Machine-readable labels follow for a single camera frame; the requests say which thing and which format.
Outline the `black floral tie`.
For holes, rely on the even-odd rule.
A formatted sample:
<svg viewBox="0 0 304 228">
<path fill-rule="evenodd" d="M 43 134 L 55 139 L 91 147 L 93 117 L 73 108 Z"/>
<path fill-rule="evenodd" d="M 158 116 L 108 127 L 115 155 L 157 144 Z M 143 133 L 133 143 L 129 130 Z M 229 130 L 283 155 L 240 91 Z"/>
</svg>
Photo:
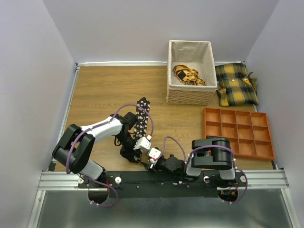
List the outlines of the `black floral tie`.
<svg viewBox="0 0 304 228">
<path fill-rule="evenodd" d="M 136 107 L 136 117 L 137 122 L 134 125 L 133 129 L 133 138 L 135 139 L 135 143 L 141 138 L 146 136 L 147 132 L 147 125 L 149 120 L 149 111 L 150 111 L 150 101 L 143 97 L 139 101 L 137 101 L 137 105 L 140 106 Z M 134 150 L 135 155 L 133 156 L 134 162 L 139 163 L 142 157 L 141 150 Z"/>
</svg>

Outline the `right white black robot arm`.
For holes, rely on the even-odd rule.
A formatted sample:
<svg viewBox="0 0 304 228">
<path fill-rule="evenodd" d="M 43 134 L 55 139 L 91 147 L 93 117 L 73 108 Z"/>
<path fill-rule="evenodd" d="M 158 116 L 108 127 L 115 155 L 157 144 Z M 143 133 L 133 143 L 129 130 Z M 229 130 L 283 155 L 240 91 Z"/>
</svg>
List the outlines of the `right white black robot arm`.
<svg viewBox="0 0 304 228">
<path fill-rule="evenodd" d="M 226 138 L 211 137 L 192 141 L 192 151 L 185 160 L 174 155 L 164 158 L 158 148 L 148 152 L 148 171 L 162 171 L 182 181 L 203 181 L 207 187 L 237 187 L 234 154 Z"/>
</svg>

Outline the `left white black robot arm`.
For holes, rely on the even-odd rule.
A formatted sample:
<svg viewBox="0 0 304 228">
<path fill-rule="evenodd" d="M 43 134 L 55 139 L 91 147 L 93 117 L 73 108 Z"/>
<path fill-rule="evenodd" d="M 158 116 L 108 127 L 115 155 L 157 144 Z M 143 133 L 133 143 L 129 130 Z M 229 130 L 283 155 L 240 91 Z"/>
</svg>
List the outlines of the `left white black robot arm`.
<svg viewBox="0 0 304 228">
<path fill-rule="evenodd" d="M 90 126 L 68 126 L 55 146 L 52 157 L 69 172 L 88 176 L 86 181 L 99 188 L 108 184 L 104 167 L 90 159 L 96 142 L 114 136 L 114 144 L 121 146 L 120 155 L 131 163 L 141 161 L 142 152 L 135 149 L 136 142 L 146 134 L 148 116 L 142 111 L 125 116 L 111 115 Z"/>
</svg>

